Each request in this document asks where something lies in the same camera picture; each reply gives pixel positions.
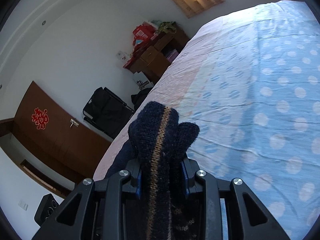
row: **speaker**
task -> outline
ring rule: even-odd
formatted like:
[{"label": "speaker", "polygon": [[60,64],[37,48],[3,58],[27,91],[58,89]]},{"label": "speaker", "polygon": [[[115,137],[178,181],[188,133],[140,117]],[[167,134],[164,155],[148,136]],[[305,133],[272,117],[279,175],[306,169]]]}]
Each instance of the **speaker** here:
[{"label": "speaker", "polygon": [[59,206],[52,194],[44,195],[35,214],[35,222],[41,226]]}]

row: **polka dot bedsheet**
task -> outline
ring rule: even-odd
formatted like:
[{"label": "polka dot bedsheet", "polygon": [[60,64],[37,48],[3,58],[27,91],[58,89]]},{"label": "polka dot bedsheet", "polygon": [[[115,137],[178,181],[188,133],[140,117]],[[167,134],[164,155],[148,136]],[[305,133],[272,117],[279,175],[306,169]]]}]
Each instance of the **polka dot bedsheet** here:
[{"label": "polka dot bedsheet", "polygon": [[[219,17],[198,31],[137,111],[155,100],[174,107],[180,122],[198,124],[188,157],[217,178],[242,178],[292,240],[302,240],[320,213],[319,33],[303,2]],[[128,125],[95,180],[127,140]]]}]

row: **door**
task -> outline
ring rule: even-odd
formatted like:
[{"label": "door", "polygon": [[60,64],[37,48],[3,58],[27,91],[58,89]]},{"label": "door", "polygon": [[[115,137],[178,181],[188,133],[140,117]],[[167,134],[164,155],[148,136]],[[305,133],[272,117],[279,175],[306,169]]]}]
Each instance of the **door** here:
[{"label": "door", "polygon": [[111,144],[64,111],[35,82],[19,105],[12,133],[44,164],[76,183],[92,178]]}]

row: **bedsheet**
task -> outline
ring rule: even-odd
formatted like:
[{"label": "bedsheet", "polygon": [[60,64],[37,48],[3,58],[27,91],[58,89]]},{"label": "bedsheet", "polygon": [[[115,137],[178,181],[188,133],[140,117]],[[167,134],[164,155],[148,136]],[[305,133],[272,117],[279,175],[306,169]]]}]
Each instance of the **bedsheet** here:
[{"label": "bedsheet", "polygon": [[[180,122],[198,124],[188,157],[217,178],[242,178],[293,240],[320,213],[319,32],[303,2],[219,17],[199,30],[140,107],[155,100],[174,107]],[[128,125],[95,180],[127,140]]]}]

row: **blue bedsheet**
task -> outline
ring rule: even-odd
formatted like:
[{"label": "blue bedsheet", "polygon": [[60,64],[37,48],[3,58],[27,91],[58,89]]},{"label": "blue bedsheet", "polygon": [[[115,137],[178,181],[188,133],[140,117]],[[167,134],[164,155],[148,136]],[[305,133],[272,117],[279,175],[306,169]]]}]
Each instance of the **blue bedsheet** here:
[{"label": "blue bedsheet", "polygon": [[213,20],[193,38],[212,52],[176,107],[200,126],[188,157],[217,178],[242,178],[292,240],[320,213],[319,32],[303,2]]}]

